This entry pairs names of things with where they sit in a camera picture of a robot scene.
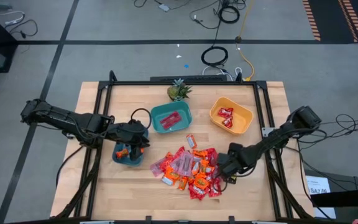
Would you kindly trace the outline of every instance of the black metal frame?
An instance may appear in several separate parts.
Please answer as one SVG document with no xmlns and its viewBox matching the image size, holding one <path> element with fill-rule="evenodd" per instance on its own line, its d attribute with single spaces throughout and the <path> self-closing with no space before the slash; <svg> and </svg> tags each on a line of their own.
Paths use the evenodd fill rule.
<svg viewBox="0 0 358 224">
<path fill-rule="evenodd" d="M 99 82 L 98 92 L 96 94 L 96 102 L 95 102 L 93 112 L 94 113 L 99 112 L 100 104 L 101 104 L 101 96 L 102 96 L 102 92 L 104 89 L 107 89 L 107 94 L 106 94 L 106 100 L 104 102 L 103 115 L 108 115 L 109 104 L 110 104 L 110 99 L 111 99 L 111 92 L 112 92 L 113 86 L 116 86 L 116 85 L 171 85 L 171 84 L 172 84 L 171 82 L 165 82 L 165 81 L 162 81 L 162 82 L 117 81 L 117 78 L 114 75 L 114 73 L 112 71 L 110 71 L 109 81 L 100 81 Z M 262 89 L 262 92 L 264 94 L 264 100 L 265 100 L 265 104 L 266 104 L 266 112 L 267 112 L 269 126 L 271 128 L 274 128 L 275 123 L 274 123 L 274 119 L 273 119 L 273 112 L 272 112 L 272 107 L 270 104 L 270 98 L 269 98 L 266 81 L 243 82 L 242 75 L 239 74 L 236 81 L 234 81 L 234 82 L 202 82 L 202 81 L 198 82 L 198 81 L 193 81 L 193 82 L 186 82 L 186 84 L 188 84 L 188 85 L 217 85 L 217 86 L 218 85 L 219 86 L 224 86 L 224 85 L 252 86 L 254 89 L 255 104 L 257 107 L 260 133 L 261 133 L 261 136 L 263 137 L 262 128 L 265 128 L 265 121 L 264 121 L 264 116 L 263 116 L 262 105 L 260 102 L 260 94 L 259 94 L 259 88 L 260 88 L 260 89 Z M 92 217 L 92 211 L 93 211 L 93 202 L 94 202 L 94 195 L 95 195 L 95 191 L 96 191 L 96 184 L 97 184 L 97 179 L 98 179 L 99 163 L 100 163 L 102 148 L 103 148 L 103 141 L 101 140 L 99 147 L 96 148 L 96 155 L 95 155 L 95 159 L 94 159 L 93 168 L 91 169 L 89 174 L 88 174 L 88 169 L 89 169 L 89 165 L 90 165 L 92 149 L 89 149 L 89 148 L 86 149 L 85 159 L 84 159 L 84 163 L 83 163 L 83 170 L 81 173 L 80 188 L 78 189 L 77 193 L 75 194 L 73 199 L 70 201 L 70 203 L 67 205 L 67 207 L 64 209 L 64 211 L 62 211 L 62 213 L 60 213 L 56 217 L 52 217 L 52 219 L 49 219 L 49 220 L 39 220 L 39 221 L 20 222 L 20 223 L 21 224 L 31 224 L 31 223 L 33 223 L 33 224 L 36 224 L 36 223 L 66 223 L 66 224 L 69 224 L 69 223 L 80 223 L 80 222 L 84 222 L 84 221 L 90 221 L 91 217 Z M 274 153 L 275 153 L 275 157 L 276 157 L 277 169 L 278 169 L 278 174 L 279 174 L 278 178 L 282 181 L 283 186 L 286 188 L 287 184 L 286 184 L 286 180 L 285 180 L 284 167 L 283 167 L 282 159 L 280 157 L 280 153 L 278 150 L 275 150 Z M 274 170 L 273 160 L 272 160 L 269 152 L 265 153 L 265 160 L 266 160 L 266 165 L 267 165 L 268 171 Z M 88 188 L 89 184 L 91 184 L 91 186 L 90 186 L 89 199 L 88 199 L 87 208 L 86 208 L 86 215 L 85 215 L 85 217 L 81 217 L 80 213 L 81 213 L 81 207 L 82 207 L 82 203 L 83 203 L 83 200 L 82 200 L 83 192 Z M 290 198 L 284 197 L 285 210 L 287 213 L 287 217 L 283 218 L 281 216 L 281 212 L 280 212 L 280 204 L 279 204 L 279 200 L 278 200 L 278 196 L 277 196 L 276 182 L 275 182 L 274 178 L 272 177 L 272 175 L 269 175 L 269 186 L 270 186 L 270 193 L 272 195 L 272 203 L 273 203 L 273 209 L 274 209 L 276 222 L 321 223 L 321 220 L 293 218 L 291 203 L 290 203 L 290 201 L 294 202 L 295 198 L 293 198 L 293 197 L 290 197 Z M 74 209 L 75 209 L 74 217 L 69 218 L 70 213 Z M 234 217 L 228 217 L 228 218 L 229 218 L 229 220 L 228 220 L 229 223 L 252 223 L 252 222 L 248 222 L 248 221 L 236 222 Z M 194 222 L 194 221 L 191 221 L 191 222 L 192 223 L 227 223 L 227 221 L 218 221 L 218 222 L 211 222 L 211 221 Z M 145 218 L 145 220 L 115 220 L 114 223 L 150 223 L 151 224 L 152 217 L 147 216 Z M 172 221 L 153 221 L 153 223 L 172 223 Z"/>
</svg>

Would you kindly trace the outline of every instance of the paper sign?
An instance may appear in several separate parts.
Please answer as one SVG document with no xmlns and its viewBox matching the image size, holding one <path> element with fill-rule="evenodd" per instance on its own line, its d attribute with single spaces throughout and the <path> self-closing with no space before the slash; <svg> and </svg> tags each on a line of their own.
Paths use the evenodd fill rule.
<svg viewBox="0 0 358 224">
<path fill-rule="evenodd" d="M 328 179 L 325 177 L 313 177 L 306 176 L 309 186 L 309 193 L 314 194 L 323 194 L 331 193 L 329 189 Z M 320 208 L 322 211 L 327 214 L 330 218 L 336 218 L 334 208 Z M 317 208 L 314 208 L 314 217 L 326 218 Z"/>
</svg>

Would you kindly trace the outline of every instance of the orange bowl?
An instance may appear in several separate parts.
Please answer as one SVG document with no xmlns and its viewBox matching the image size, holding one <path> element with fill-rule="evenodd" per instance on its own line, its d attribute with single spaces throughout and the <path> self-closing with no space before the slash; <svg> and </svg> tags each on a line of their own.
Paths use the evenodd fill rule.
<svg viewBox="0 0 358 224">
<path fill-rule="evenodd" d="M 218 115 L 218 111 L 221 108 L 233 108 L 233 127 L 227 128 L 222 122 L 225 120 Z M 243 134 L 249 127 L 254 115 L 247 108 L 227 99 L 226 97 L 220 97 L 209 111 L 211 121 L 219 127 L 229 131 L 232 134 Z"/>
</svg>

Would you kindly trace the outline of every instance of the teal bowl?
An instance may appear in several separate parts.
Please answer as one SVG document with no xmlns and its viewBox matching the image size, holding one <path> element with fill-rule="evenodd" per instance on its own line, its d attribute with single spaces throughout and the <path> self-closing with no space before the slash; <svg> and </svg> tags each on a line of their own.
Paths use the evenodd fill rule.
<svg viewBox="0 0 358 224">
<path fill-rule="evenodd" d="M 160 124 L 160 121 L 175 111 L 177 111 L 181 116 L 181 121 L 177 122 L 168 129 L 164 129 Z M 189 105 L 184 101 L 175 101 L 172 103 L 156 106 L 152 109 L 151 114 L 154 130 L 161 134 L 188 128 L 191 124 L 191 121 L 193 120 L 191 117 Z"/>
</svg>

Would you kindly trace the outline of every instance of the wooden tabletop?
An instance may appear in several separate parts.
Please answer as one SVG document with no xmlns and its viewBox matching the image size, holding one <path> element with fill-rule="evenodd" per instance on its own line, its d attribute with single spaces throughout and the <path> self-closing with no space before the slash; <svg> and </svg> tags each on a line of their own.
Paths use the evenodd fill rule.
<svg viewBox="0 0 358 224">
<path fill-rule="evenodd" d="M 75 110 L 77 113 L 93 112 L 97 87 L 98 82 L 82 84 Z M 131 113 L 137 108 L 151 110 L 154 106 L 169 103 L 167 88 L 168 86 L 113 86 L 109 115 L 113 114 L 118 123 L 128 122 Z M 231 215 L 234 215 L 237 221 L 275 219 L 264 157 L 258 161 L 252 175 L 238 179 L 236 185 L 229 185 L 221 196 L 206 196 L 203 201 L 191 200 L 188 190 L 177 190 L 178 184 L 175 187 L 164 184 L 160 180 L 161 176 L 154 177 L 149 170 L 149 166 L 168 151 L 176 152 L 181 146 L 190 149 L 186 141 L 186 135 L 190 133 L 195 136 L 199 150 L 214 147 L 218 152 L 227 152 L 230 142 L 247 146 L 262 139 L 251 86 L 200 85 L 192 89 L 190 99 L 186 100 L 193 117 L 191 126 L 170 134 L 158 134 L 151 126 L 151 146 L 145 149 L 144 160 L 139 167 L 113 162 L 115 142 L 104 141 L 94 198 L 93 220 L 144 220 L 147 215 L 151 215 L 153 220 L 228 220 L 228 216 Z M 275 124 L 279 126 L 290 114 L 283 83 L 268 82 L 268 92 Z M 222 96 L 253 112 L 254 119 L 244 134 L 235 136 L 210 121 L 209 110 Z M 262 91 L 260 97 L 267 122 Z M 102 100 L 100 113 L 103 111 L 103 105 Z M 137 113 L 135 119 L 141 120 L 144 125 L 149 122 L 148 115 L 144 112 Z M 290 142 L 288 146 L 296 147 L 295 142 Z M 69 140 L 65 157 L 77 148 L 78 142 Z M 82 150 L 62 169 L 51 215 L 61 212 L 78 190 L 84 156 L 85 150 Z M 284 149 L 282 160 L 289 190 L 300 205 L 313 215 L 312 204 L 307 199 L 301 183 L 298 154 Z M 278 187 L 277 189 L 281 213 L 285 217 L 282 194 Z M 85 214 L 87 200 L 88 191 L 84 196 L 82 215 Z"/>
</svg>

